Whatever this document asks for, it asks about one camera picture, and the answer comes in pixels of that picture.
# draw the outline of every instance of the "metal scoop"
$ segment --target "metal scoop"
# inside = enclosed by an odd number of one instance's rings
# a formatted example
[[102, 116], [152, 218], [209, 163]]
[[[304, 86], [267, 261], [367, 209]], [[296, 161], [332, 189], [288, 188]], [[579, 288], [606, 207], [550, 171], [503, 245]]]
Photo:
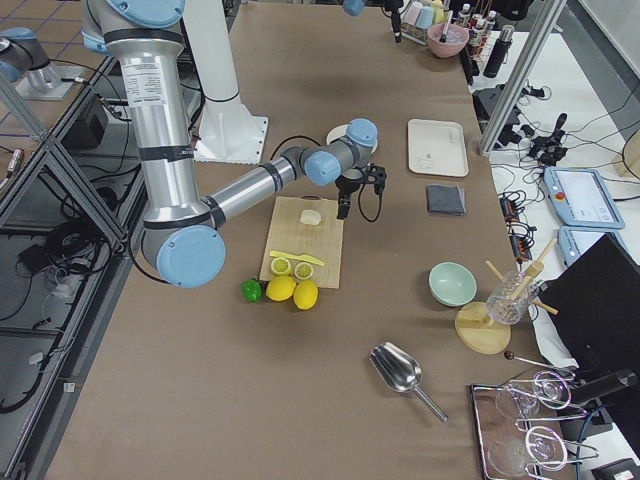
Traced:
[[415, 392], [442, 422], [449, 419], [420, 388], [422, 369], [408, 353], [391, 342], [385, 342], [374, 347], [369, 353], [369, 358], [391, 390], [398, 393]]

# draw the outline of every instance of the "scoop handle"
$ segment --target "scoop handle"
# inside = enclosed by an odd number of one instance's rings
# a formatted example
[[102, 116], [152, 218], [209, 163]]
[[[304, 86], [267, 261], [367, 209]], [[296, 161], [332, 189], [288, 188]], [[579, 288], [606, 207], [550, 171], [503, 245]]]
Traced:
[[449, 417], [442, 411], [442, 409], [434, 403], [433, 400], [429, 398], [429, 396], [422, 391], [420, 387], [416, 387], [415, 390], [420, 400], [424, 402], [424, 404], [429, 407], [429, 410], [433, 412], [433, 414], [440, 419], [441, 422], [446, 422], [449, 420]]

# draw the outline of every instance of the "blue joint cap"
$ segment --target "blue joint cap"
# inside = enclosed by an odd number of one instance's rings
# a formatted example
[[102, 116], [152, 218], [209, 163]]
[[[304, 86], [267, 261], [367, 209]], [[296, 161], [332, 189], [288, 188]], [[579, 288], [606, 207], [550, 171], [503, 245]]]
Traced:
[[185, 0], [107, 0], [127, 20], [145, 28], [167, 28], [184, 13]]
[[352, 17], [357, 17], [358, 15], [360, 15], [363, 9], [363, 0], [344, 0], [344, 2], [342, 3], [342, 10], [344, 10]]
[[312, 153], [304, 163], [304, 173], [319, 187], [335, 182], [342, 173], [340, 162], [332, 153], [320, 150]]
[[378, 139], [378, 127], [366, 118], [356, 118], [347, 126], [347, 137], [363, 147], [373, 148]]
[[18, 81], [22, 73], [13, 65], [0, 61], [0, 75], [2, 75], [7, 82], [13, 83]]
[[207, 225], [192, 225], [170, 235], [160, 247], [156, 261], [158, 272], [167, 282], [183, 288], [195, 288], [218, 275], [226, 248], [217, 230]]
[[6, 37], [14, 42], [18, 40], [35, 40], [37, 38], [36, 34], [26, 27], [7, 28], [0, 32], [0, 36]]
[[84, 41], [84, 46], [87, 50], [96, 53], [102, 53], [104, 55], [109, 55], [109, 50], [107, 50], [107, 45], [104, 43], [103, 38], [94, 37], [93, 35], [89, 35], [85, 32], [82, 32], [82, 38]]

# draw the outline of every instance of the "white sticker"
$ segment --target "white sticker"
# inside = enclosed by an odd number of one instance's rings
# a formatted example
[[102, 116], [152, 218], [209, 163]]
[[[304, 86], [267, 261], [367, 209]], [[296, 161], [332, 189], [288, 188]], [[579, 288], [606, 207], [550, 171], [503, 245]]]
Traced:
[[122, 78], [130, 107], [149, 107], [167, 103], [159, 64], [125, 65], [122, 67]]
[[634, 477], [633, 473], [629, 470], [625, 470], [624, 472], [616, 473], [613, 478], [614, 480], [632, 480]]

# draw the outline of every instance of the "pink bowl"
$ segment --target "pink bowl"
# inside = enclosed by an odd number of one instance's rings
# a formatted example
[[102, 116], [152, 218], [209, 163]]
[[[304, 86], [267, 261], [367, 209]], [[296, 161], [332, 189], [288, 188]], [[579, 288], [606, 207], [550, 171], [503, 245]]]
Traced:
[[440, 42], [444, 23], [431, 25], [427, 30], [427, 46], [439, 58], [449, 58], [460, 53], [469, 41], [469, 30], [460, 25], [449, 25], [447, 43]]

